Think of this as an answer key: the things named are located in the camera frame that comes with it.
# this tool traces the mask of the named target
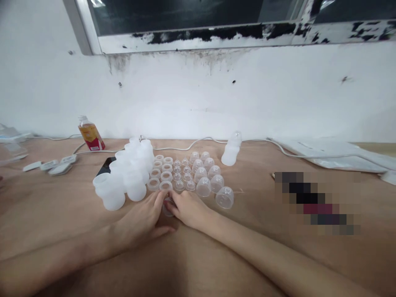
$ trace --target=white wall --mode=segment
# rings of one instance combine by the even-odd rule
[[[0,5],[0,123],[20,131],[68,136],[85,114],[103,137],[396,142],[395,42],[108,59],[80,53],[61,0]]]

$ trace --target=pixelated area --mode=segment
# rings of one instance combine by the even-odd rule
[[[359,235],[360,172],[275,172],[275,194],[322,235]]]

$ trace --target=forearm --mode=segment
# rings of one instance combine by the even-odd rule
[[[30,296],[81,268],[122,252],[114,228],[77,237],[0,262],[0,295]]]
[[[215,212],[200,231],[242,256],[290,296],[375,296],[314,260]]]

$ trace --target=dark glass pane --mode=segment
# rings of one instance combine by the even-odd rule
[[[290,18],[300,0],[88,0],[99,36]]]
[[[396,18],[396,0],[324,0],[316,24]]]

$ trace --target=window frame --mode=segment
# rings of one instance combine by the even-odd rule
[[[316,0],[304,0],[294,21],[97,36],[88,1],[63,1],[85,55],[396,40],[395,19],[314,24]]]

